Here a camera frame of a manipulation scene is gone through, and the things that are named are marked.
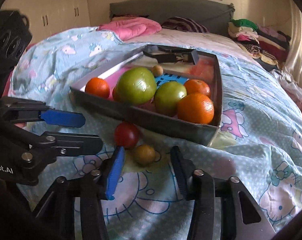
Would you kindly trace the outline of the pink quilt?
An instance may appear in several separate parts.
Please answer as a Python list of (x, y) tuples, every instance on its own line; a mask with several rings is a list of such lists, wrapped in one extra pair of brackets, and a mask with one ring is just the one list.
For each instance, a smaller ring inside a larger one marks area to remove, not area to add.
[(120, 40), (127, 41), (135, 37), (153, 35), (161, 31), (161, 25), (144, 17), (134, 17), (127, 20), (111, 21), (100, 25), (98, 30), (114, 32)]

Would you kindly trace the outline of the small green fruit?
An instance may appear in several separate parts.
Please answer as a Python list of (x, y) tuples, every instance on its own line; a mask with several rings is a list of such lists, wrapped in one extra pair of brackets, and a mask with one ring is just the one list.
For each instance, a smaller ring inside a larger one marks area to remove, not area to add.
[(167, 116), (175, 116), (179, 101), (186, 95), (185, 86), (176, 81), (162, 84), (154, 95), (156, 112)]

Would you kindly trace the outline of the grey bed headboard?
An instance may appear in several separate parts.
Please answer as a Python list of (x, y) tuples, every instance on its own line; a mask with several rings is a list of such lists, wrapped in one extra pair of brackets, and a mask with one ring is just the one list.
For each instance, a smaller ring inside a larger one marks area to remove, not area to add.
[(227, 36), (235, 6), (208, 0), (128, 0), (110, 4), (110, 17), (147, 16), (158, 23), (179, 16), (204, 25), (209, 32)]

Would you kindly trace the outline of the large orange tangerine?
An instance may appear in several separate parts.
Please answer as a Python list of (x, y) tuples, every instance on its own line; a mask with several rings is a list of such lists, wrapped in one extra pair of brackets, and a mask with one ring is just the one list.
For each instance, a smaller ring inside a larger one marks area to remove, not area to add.
[(193, 94), (193, 93), (201, 93), (208, 97), (211, 96), (211, 90), (209, 85), (204, 82), (203, 80), (198, 79), (188, 79), (184, 83), (184, 87), (187, 90), (187, 94)]

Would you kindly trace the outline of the small brown longan fruit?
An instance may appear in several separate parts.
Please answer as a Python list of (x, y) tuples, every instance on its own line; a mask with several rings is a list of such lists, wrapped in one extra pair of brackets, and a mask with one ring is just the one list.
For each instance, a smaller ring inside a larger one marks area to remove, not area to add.
[(155, 65), (152, 69), (151, 69), (154, 77), (159, 77), (163, 74), (163, 68), (160, 65)]

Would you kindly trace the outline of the pile of folded clothes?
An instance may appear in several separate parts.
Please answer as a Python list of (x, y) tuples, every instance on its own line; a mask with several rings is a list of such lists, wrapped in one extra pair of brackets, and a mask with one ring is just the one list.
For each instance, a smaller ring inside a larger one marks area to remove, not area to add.
[(290, 51), (291, 37), (247, 19), (232, 19), (228, 23), (229, 37), (267, 72), (279, 70)]

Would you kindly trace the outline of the cream curtain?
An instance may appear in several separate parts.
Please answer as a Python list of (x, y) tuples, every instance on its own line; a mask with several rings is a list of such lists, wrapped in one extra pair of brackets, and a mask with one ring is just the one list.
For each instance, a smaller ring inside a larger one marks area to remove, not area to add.
[(293, 0), (289, 0), (292, 22), (290, 51), (285, 62), (285, 69), (302, 87), (302, 12)]

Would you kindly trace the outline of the red tomato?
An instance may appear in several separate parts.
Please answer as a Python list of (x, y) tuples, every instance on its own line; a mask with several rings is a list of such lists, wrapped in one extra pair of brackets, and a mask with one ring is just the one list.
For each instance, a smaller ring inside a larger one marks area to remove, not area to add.
[(117, 146), (133, 148), (139, 141), (140, 131), (131, 123), (122, 122), (114, 131), (114, 141)]

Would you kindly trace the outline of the white wardrobe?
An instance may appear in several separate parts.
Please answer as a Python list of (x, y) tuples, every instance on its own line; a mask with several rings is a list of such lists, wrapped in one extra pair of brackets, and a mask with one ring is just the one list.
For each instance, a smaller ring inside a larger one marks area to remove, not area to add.
[(62, 31), (91, 25), (87, 0), (5, 0), (3, 10), (18, 10), (29, 19), (31, 44)]

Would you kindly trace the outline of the black gripper part in box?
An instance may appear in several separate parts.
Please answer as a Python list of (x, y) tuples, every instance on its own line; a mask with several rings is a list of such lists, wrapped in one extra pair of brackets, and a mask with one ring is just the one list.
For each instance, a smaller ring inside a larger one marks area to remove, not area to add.
[(155, 59), (158, 63), (191, 63), (196, 65), (199, 61), (199, 55), (196, 50), (171, 50), (171, 51), (143, 51), (147, 57)]

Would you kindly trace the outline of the orange tangerine front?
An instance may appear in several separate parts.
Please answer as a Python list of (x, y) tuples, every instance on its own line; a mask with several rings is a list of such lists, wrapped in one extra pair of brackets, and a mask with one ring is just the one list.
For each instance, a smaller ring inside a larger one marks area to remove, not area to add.
[(214, 118), (213, 102), (205, 94), (189, 94), (179, 101), (177, 117), (194, 124), (209, 124)]

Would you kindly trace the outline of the large green fruit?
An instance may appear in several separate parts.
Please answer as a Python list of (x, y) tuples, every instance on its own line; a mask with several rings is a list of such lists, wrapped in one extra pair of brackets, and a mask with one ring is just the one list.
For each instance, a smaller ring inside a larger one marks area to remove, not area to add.
[(145, 67), (131, 68), (117, 81), (117, 96), (123, 103), (142, 105), (155, 95), (157, 85), (153, 73)]

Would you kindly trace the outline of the orange tangerine top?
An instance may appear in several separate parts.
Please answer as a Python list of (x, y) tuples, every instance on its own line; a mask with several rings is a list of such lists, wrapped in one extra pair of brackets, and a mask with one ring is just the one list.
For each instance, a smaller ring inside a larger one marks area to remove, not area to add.
[(108, 99), (110, 96), (110, 87), (104, 79), (93, 77), (86, 83), (85, 92)]

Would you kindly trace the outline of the striped purple pillow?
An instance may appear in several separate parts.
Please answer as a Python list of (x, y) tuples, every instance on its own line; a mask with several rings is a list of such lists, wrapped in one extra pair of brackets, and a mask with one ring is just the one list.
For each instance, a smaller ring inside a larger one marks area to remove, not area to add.
[(190, 18), (178, 16), (166, 19), (161, 24), (161, 27), (186, 33), (208, 33), (208, 29), (202, 24), (197, 23)]

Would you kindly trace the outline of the small yellow-brown fruit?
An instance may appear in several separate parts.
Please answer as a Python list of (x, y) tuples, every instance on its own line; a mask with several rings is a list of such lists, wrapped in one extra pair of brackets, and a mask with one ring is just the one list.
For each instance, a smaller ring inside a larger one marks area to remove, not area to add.
[(148, 166), (156, 160), (156, 153), (152, 146), (139, 145), (133, 149), (133, 158), (141, 166)]

